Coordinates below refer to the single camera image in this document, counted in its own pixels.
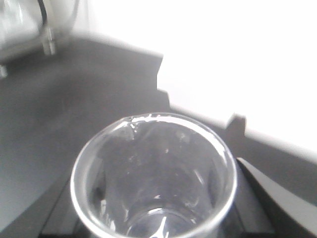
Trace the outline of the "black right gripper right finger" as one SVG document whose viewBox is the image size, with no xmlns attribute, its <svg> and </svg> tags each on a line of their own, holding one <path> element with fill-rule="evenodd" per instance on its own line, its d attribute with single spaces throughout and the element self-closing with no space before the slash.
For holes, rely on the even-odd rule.
<svg viewBox="0 0 317 238">
<path fill-rule="evenodd" d="M 237 158 L 238 189 L 222 223 L 224 238 L 315 238 L 317 208 L 243 158 Z"/>
</svg>

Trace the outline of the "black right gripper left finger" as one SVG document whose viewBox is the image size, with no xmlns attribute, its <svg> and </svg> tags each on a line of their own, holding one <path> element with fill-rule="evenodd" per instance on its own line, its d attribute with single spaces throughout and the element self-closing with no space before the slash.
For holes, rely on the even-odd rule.
<svg viewBox="0 0 317 238">
<path fill-rule="evenodd" d="M 80 221 L 71 201 L 70 182 L 60 196 L 40 232 L 39 238 L 86 238 L 87 229 Z"/>
</svg>

